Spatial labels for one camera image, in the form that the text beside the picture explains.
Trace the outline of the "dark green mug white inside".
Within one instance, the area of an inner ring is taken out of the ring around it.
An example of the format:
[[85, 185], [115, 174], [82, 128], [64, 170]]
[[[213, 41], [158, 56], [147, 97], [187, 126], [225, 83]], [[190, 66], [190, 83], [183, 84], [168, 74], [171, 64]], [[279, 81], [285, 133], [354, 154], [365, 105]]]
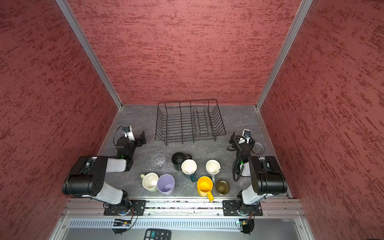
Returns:
[[193, 183], [195, 183], [196, 180], [196, 171], [197, 171], [197, 163], [194, 160], [185, 160], [182, 163], [182, 172], [184, 174], [184, 177], [191, 180]]

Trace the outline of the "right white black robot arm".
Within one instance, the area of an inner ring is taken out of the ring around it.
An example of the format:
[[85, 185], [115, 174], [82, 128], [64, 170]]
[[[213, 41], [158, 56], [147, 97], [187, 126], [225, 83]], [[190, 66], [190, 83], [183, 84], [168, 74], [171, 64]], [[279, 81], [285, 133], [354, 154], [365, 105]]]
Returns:
[[232, 147], [227, 148], [236, 152], [232, 165], [233, 181], [236, 183], [241, 177], [251, 178], [251, 185], [237, 194], [236, 211], [240, 216], [261, 215], [260, 201], [285, 194], [288, 190], [286, 178], [275, 157], [251, 155], [256, 143], [250, 133], [233, 134], [229, 141]]

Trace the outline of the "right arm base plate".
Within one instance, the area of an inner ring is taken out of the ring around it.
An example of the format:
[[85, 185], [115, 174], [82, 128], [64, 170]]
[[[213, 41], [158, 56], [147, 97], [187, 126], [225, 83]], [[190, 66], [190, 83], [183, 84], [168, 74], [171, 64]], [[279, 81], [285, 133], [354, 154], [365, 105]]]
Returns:
[[259, 217], [263, 215], [261, 203], [245, 205], [235, 200], [224, 200], [222, 203], [224, 216], [250, 217], [252, 215]]

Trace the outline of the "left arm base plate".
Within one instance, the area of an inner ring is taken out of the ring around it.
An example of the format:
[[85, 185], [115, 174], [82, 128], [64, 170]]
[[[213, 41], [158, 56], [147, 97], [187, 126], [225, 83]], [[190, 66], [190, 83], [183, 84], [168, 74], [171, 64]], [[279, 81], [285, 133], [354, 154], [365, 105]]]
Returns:
[[127, 203], [121, 202], [117, 205], [104, 204], [104, 216], [118, 216], [118, 217], [129, 217], [129, 216], [142, 216], [144, 214], [145, 200], [133, 200]]

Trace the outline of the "grey white mug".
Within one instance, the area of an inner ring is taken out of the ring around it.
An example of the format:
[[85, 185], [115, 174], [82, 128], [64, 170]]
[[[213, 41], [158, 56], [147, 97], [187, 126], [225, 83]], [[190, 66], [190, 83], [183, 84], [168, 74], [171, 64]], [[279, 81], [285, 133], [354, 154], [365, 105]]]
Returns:
[[206, 170], [212, 176], [213, 183], [216, 182], [215, 176], [220, 172], [221, 165], [216, 160], [209, 160], [206, 163]]

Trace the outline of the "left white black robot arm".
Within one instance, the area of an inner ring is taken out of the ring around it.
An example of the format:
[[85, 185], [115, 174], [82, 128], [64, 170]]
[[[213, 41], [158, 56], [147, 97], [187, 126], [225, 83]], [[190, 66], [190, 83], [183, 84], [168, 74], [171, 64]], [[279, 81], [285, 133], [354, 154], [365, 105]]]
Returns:
[[63, 186], [64, 195], [91, 198], [103, 203], [105, 216], [142, 216], [145, 200], [129, 199], [127, 191], [117, 189], [105, 182], [107, 173], [128, 172], [133, 166], [137, 147], [147, 143], [145, 132], [138, 138], [130, 137], [129, 129], [115, 144], [117, 156], [81, 156], [71, 168]]

